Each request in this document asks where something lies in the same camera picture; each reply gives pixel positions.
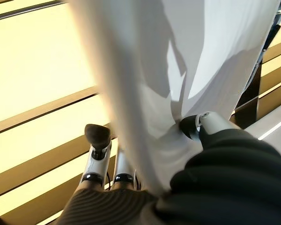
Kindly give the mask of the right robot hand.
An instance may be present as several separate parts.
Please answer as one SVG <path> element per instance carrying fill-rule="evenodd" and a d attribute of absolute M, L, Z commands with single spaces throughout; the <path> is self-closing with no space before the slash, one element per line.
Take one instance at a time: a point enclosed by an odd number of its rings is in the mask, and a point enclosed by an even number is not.
<path fill-rule="evenodd" d="M 281 225 L 281 155 L 215 112 L 189 116 L 180 130 L 203 150 L 157 198 L 146 191 L 96 190 L 89 179 L 59 225 Z"/>

